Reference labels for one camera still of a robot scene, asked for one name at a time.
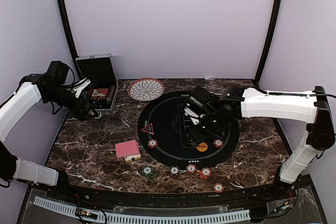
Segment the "orange big blind button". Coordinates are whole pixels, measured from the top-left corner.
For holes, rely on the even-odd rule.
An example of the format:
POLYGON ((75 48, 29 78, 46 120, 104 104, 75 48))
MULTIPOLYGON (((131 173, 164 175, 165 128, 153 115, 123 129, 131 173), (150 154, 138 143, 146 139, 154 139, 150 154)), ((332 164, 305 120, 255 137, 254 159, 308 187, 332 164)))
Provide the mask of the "orange big blind button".
POLYGON ((208 145, 205 142, 202 142, 196 147, 196 149, 199 152, 206 152, 208 150, 208 145))

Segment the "black red poker chip stack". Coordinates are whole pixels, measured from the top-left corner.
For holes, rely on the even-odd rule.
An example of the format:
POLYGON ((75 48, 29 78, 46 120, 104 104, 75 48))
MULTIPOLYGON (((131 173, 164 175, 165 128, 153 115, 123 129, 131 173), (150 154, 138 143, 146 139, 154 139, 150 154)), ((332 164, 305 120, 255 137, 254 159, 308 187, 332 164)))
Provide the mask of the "black red poker chip stack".
POLYGON ((170 167, 170 176, 177 177, 180 174, 180 169, 177 166, 170 167))

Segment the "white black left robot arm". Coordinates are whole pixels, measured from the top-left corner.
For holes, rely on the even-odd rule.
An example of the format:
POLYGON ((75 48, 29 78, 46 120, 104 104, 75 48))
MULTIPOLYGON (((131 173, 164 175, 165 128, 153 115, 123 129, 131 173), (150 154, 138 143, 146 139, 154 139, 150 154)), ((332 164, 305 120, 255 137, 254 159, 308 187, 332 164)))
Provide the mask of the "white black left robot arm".
POLYGON ((63 201, 74 197, 74 189, 67 184, 67 174, 11 154, 5 142, 14 126, 39 102, 67 108, 80 121, 99 117, 92 101, 86 97, 91 81, 85 78, 65 84, 69 72, 67 64, 52 61, 45 73, 23 77, 16 91, 1 104, 1 179, 7 183, 22 180, 51 186, 63 201))

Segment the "red chip mat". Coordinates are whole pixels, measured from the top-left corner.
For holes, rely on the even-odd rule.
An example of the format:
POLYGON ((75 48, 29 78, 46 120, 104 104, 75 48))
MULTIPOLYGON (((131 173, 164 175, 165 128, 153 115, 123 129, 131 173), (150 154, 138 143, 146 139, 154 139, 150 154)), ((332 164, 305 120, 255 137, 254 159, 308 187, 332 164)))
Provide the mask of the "red chip mat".
POLYGON ((213 141, 213 145, 216 147, 216 148, 221 148, 223 145, 224 145, 224 142, 221 140, 221 139, 215 139, 213 141))
POLYGON ((148 141, 148 147, 149 147, 149 148, 156 148, 157 145, 158 145, 157 140, 152 139, 152 140, 149 140, 149 141, 148 141))

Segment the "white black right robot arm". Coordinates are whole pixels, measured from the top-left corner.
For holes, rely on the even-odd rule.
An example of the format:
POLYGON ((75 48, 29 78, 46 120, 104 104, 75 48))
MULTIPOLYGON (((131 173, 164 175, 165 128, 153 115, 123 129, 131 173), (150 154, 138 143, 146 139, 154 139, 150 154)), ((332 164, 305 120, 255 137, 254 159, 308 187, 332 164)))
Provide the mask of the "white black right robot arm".
POLYGON ((312 91, 276 92, 258 87, 228 87, 221 96, 197 86, 184 103, 184 114, 191 119, 185 136, 192 147, 210 137, 223 138, 229 125, 241 118, 288 119, 306 123, 303 140, 282 164, 278 180, 268 188, 273 200, 288 191, 288 184, 323 151, 335 144, 333 119, 328 103, 330 94, 321 86, 312 91))

